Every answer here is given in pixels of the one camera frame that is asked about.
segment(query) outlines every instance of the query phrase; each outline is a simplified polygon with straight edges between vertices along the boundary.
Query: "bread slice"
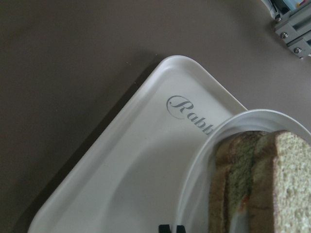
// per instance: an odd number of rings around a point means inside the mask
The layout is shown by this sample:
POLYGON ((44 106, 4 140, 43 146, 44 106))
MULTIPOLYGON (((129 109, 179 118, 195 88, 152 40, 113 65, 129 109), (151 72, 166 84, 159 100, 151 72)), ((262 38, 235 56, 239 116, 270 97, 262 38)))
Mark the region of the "bread slice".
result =
POLYGON ((311 232, 311 147, 294 133, 263 136, 255 148, 250 233, 311 232))
POLYGON ((209 193, 209 232, 229 232, 231 219, 241 200, 251 190, 251 167, 256 142, 262 131, 235 134, 220 143, 216 173, 209 193))

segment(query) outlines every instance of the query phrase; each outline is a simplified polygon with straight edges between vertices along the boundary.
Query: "table surface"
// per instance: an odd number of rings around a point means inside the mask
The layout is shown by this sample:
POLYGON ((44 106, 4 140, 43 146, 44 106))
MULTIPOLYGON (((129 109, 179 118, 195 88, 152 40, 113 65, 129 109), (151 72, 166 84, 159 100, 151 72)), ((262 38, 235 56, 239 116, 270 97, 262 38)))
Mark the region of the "table surface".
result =
POLYGON ((48 196, 165 57, 199 62, 246 108, 311 130, 311 57, 258 0, 0 3, 0 232, 48 196))

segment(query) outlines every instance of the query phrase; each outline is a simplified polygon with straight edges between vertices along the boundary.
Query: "plastic tray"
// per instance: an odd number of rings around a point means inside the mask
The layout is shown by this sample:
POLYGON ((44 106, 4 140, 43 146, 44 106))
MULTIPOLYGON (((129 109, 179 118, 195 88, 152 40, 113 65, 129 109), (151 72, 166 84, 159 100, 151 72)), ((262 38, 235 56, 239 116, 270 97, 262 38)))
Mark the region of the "plastic tray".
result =
POLYGON ((157 233, 185 169, 243 107, 197 62, 163 60, 34 217, 29 233, 157 233))

